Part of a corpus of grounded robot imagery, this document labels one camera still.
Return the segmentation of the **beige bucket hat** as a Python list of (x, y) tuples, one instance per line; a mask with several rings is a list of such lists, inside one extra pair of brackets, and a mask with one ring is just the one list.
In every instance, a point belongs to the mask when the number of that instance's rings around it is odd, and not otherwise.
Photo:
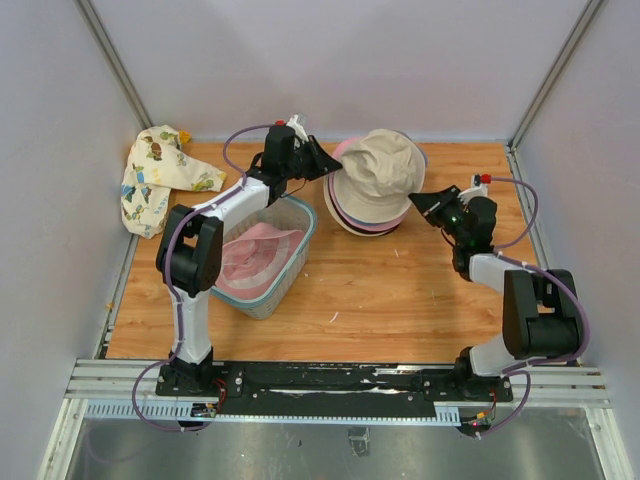
[(333, 203), (330, 195), (329, 180), (327, 178), (325, 178), (323, 181), (323, 195), (329, 214), (337, 222), (338, 225), (340, 225), (344, 230), (353, 235), (367, 238), (382, 237), (393, 233), (397, 229), (397, 226), (394, 226), (386, 230), (371, 231), (349, 224), (343, 217), (340, 216), (337, 207)]

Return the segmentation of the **grey plastic laundry basket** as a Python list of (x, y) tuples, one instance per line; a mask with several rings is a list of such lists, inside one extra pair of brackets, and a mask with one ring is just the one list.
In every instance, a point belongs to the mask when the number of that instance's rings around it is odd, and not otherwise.
[(270, 317), (301, 273), (317, 226), (315, 210), (288, 197), (225, 234), (211, 295), (258, 320)]

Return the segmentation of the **light pink hat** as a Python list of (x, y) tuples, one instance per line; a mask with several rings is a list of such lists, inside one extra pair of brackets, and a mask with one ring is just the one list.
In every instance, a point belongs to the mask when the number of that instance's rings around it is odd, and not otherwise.
[(222, 250), (215, 286), (242, 301), (263, 295), (283, 271), (304, 238), (302, 230), (280, 230), (259, 222)]

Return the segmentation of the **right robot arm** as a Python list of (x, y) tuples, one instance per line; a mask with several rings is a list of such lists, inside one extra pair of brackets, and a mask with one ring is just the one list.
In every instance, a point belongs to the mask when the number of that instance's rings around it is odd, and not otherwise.
[(465, 191), (450, 186), (409, 198), (431, 226), (452, 239), (454, 270), (502, 296), (500, 334), (462, 350), (445, 377), (459, 398), (504, 401), (506, 377), (517, 369), (582, 355), (590, 333), (572, 274), (543, 270), (499, 252), (493, 242), (497, 205), (484, 180)]

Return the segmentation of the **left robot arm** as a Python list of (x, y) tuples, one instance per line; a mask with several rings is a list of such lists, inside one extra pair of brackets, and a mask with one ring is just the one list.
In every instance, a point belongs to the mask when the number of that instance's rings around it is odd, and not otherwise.
[(262, 152), (234, 186), (199, 206), (176, 205), (169, 212), (156, 268), (171, 296), (174, 341), (160, 367), (159, 395), (203, 396), (220, 383), (208, 305), (222, 268), (225, 233), (284, 198), (289, 181), (314, 181), (341, 167), (306, 133), (301, 115), (265, 128)]

